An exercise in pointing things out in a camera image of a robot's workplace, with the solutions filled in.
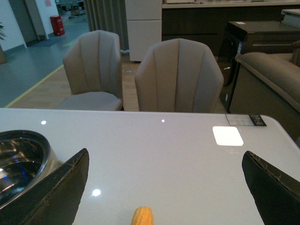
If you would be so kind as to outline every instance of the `wooden floor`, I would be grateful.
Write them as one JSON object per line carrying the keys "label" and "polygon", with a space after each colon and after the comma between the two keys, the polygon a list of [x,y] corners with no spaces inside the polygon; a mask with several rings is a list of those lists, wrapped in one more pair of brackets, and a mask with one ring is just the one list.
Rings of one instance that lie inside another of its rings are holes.
{"label": "wooden floor", "polygon": [[[134,76],[139,63],[131,62],[129,54],[122,55],[122,82],[125,111],[138,111]],[[71,96],[64,67],[61,66],[45,79],[15,99],[6,108],[53,109]],[[215,113],[226,113],[219,101]]]}

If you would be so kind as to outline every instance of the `white wall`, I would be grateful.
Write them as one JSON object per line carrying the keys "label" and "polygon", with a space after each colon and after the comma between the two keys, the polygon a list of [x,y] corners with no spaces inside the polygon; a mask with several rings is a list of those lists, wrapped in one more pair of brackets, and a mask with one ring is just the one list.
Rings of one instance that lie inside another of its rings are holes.
{"label": "white wall", "polygon": [[47,7],[44,0],[36,0],[37,8],[44,25],[46,35],[53,33],[53,28],[50,21],[50,16],[59,15],[55,0],[51,0],[51,6]]}
{"label": "white wall", "polygon": [[4,51],[20,45],[26,46],[8,0],[1,0],[0,22],[4,26],[4,33],[6,35],[5,40],[0,40],[0,45]]}

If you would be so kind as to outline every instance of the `dark wood cabinet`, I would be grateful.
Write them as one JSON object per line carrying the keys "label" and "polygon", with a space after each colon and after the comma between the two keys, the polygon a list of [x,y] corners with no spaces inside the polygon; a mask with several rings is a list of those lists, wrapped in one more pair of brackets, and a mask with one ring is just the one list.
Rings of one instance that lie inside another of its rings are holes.
{"label": "dark wood cabinet", "polygon": [[215,56],[228,21],[281,21],[282,9],[300,5],[257,7],[163,8],[162,40],[186,38],[207,44]]}

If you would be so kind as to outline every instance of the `potted plant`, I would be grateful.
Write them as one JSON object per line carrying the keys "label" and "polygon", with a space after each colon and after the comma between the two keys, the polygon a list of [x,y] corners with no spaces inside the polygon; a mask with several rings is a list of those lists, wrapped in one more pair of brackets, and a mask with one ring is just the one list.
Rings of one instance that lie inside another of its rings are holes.
{"label": "potted plant", "polygon": [[[1,25],[2,23],[0,22],[0,39],[4,40],[3,37],[5,37],[5,34],[3,33],[3,26]],[[0,45],[0,64],[5,63],[6,62],[6,58],[4,55],[4,52],[2,50],[2,47]]]}

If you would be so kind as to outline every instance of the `doorway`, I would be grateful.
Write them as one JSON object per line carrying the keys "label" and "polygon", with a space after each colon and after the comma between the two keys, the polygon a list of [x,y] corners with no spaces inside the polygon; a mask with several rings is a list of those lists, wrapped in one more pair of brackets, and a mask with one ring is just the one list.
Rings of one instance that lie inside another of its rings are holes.
{"label": "doorway", "polygon": [[38,42],[31,16],[24,0],[8,0],[27,46]]}

